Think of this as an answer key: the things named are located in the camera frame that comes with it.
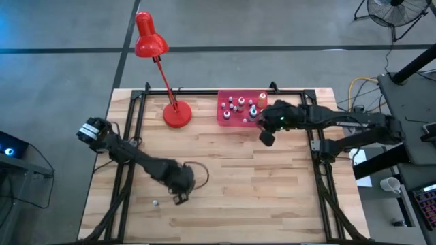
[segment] red desk lamp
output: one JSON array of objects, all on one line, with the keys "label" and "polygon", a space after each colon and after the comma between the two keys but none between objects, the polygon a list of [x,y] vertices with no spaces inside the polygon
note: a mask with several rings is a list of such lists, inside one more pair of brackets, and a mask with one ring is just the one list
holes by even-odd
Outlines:
[{"label": "red desk lamp", "polygon": [[136,25],[139,30],[139,38],[135,45],[135,54],[142,58],[152,58],[157,63],[165,86],[168,89],[170,103],[163,109],[163,119],[170,127],[183,127],[192,117],[192,111],[189,105],[184,101],[177,101],[172,95],[170,85],[165,78],[161,66],[161,54],[166,53],[169,48],[165,39],[159,35],[153,24],[153,19],[148,12],[139,12],[136,14]]}]

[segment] electric fan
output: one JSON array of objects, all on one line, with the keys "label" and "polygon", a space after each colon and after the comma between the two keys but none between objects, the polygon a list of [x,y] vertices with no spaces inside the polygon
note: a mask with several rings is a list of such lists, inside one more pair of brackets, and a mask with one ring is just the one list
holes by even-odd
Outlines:
[{"label": "electric fan", "polygon": [[[357,17],[356,14],[367,1],[368,15]],[[431,0],[362,0],[356,12],[354,20],[361,18],[371,18],[377,24],[392,29],[392,41],[396,42],[403,38],[407,32],[427,14]],[[400,37],[396,37],[395,27],[414,22]]]}]

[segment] yellow cable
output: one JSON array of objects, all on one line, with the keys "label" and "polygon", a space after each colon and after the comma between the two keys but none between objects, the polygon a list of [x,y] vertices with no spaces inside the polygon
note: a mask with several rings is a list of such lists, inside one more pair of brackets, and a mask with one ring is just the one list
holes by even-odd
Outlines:
[{"label": "yellow cable", "polygon": [[374,82],[376,84],[379,83],[379,81],[377,81],[376,79],[372,79],[372,78],[365,78],[365,77],[361,77],[361,78],[356,78],[352,81],[351,84],[349,84],[349,88],[348,88],[348,111],[351,112],[351,106],[352,106],[352,89],[353,89],[353,85],[357,80],[368,80],[371,82]]},{"label": "yellow cable", "polygon": [[386,105],[386,101],[383,102],[383,103],[381,103],[380,105],[377,105],[376,107],[374,107],[373,109],[369,110],[368,112],[373,112],[373,111],[375,111],[376,109],[382,107],[383,105]]}]

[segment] lamp base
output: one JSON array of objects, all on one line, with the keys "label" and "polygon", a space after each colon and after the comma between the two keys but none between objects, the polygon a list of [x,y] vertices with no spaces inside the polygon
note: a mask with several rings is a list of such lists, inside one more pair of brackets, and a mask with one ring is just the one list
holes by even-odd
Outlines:
[{"label": "lamp base", "polygon": [[192,111],[189,105],[184,101],[177,101],[178,112],[174,111],[172,104],[168,104],[163,109],[163,119],[165,123],[174,128],[183,127],[189,123],[192,117]]}]

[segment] white mug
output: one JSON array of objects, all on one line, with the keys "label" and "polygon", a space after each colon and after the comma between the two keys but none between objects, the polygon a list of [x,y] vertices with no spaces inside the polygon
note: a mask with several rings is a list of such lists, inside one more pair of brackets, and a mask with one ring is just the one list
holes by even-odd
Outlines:
[{"label": "white mug", "polygon": [[400,181],[394,177],[389,177],[380,181],[380,187],[384,191],[392,191],[395,194],[400,194],[401,192],[400,186],[401,186]]}]

